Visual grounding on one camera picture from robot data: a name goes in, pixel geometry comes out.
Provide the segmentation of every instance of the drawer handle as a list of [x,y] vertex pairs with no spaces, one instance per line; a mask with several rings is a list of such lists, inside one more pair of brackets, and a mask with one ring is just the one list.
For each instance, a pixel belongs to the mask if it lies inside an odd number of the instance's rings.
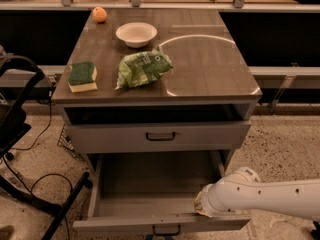
[[173,141],[176,137],[176,133],[146,133],[146,139],[148,141]]
[[174,233],[157,233],[156,232],[156,226],[152,226],[152,232],[154,236],[160,236],[160,237],[167,237],[167,236],[177,236],[181,234],[181,226],[178,225],[178,231]]

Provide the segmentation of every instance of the white robotic arm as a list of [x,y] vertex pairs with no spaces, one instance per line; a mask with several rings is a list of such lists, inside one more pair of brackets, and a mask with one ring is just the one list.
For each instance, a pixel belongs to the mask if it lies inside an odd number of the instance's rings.
[[320,221],[320,180],[261,183],[255,171],[242,167],[205,186],[195,209],[209,217],[229,210],[260,209]]

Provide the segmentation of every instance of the bowl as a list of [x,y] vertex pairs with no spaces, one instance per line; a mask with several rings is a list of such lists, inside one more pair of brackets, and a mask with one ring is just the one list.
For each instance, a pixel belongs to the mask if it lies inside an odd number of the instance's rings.
[[157,35],[157,29],[144,22],[132,22],[120,26],[116,36],[123,40],[129,47],[141,48]]

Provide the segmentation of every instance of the chip bag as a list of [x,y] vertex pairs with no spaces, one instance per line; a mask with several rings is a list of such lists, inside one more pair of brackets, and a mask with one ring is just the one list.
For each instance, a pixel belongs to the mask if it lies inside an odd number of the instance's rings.
[[116,89],[132,88],[155,82],[171,68],[169,57],[160,47],[151,52],[126,55],[119,64]]

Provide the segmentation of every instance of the closed drawer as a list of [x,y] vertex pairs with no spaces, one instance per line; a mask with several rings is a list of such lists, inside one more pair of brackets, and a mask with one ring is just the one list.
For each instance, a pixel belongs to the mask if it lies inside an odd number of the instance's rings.
[[207,218],[194,212],[202,187],[219,178],[218,152],[159,152],[99,156],[84,236],[239,230],[249,214]]
[[219,150],[239,148],[248,121],[130,125],[69,125],[66,132],[81,154]]

